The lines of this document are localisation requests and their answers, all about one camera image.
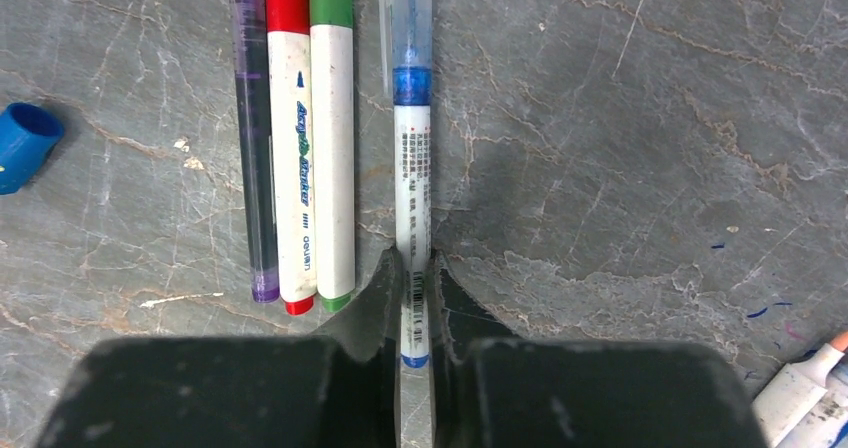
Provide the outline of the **blue pen cap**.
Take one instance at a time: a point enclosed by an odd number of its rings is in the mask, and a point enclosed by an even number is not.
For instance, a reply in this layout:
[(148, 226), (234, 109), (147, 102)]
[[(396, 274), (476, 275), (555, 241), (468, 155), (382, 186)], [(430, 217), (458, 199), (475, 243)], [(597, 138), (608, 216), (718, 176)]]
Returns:
[(14, 194), (29, 182), (64, 134), (63, 124), (49, 111), (9, 104), (1, 113), (1, 194)]

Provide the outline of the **dark blue cap marker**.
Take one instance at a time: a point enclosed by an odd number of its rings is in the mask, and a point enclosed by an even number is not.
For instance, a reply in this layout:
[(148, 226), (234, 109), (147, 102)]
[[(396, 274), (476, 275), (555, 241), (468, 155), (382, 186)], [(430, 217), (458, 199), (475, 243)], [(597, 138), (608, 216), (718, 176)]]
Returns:
[(777, 445), (778, 448), (847, 447), (847, 365), (826, 379), (828, 392)]

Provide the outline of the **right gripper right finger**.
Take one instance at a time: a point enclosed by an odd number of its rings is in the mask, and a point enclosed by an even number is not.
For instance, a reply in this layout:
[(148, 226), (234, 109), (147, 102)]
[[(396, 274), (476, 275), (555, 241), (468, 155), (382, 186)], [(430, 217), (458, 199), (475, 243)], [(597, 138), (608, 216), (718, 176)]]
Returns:
[(678, 341), (531, 340), (427, 270), (437, 447), (762, 447), (733, 369)]

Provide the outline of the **clear barrel blue marker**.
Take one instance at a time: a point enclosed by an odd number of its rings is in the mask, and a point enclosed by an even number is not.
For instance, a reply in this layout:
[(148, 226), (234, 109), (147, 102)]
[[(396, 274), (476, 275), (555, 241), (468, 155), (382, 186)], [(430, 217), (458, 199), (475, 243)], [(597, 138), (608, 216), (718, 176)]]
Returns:
[(400, 358), (429, 360), (425, 270), (431, 255), (433, 0), (379, 0), (384, 92), (394, 117), (395, 246), (405, 272)]

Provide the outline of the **peach marker pen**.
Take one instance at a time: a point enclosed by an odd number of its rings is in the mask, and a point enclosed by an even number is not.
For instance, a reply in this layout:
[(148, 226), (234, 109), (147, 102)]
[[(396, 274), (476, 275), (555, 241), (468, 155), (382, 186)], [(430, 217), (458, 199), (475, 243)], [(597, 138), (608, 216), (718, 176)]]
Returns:
[(828, 392), (826, 379), (847, 352), (847, 334), (806, 360), (784, 365), (755, 397), (752, 408), (769, 447), (777, 445)]

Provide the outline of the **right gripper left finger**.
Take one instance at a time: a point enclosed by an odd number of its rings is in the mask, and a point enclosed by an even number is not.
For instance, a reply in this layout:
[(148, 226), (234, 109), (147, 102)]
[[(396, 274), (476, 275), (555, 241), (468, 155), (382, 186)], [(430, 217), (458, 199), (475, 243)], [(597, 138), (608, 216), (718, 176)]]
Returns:
[(40, 447), (396, 447), (403, 268), (305, 335), (124, 337), (74, 368)]

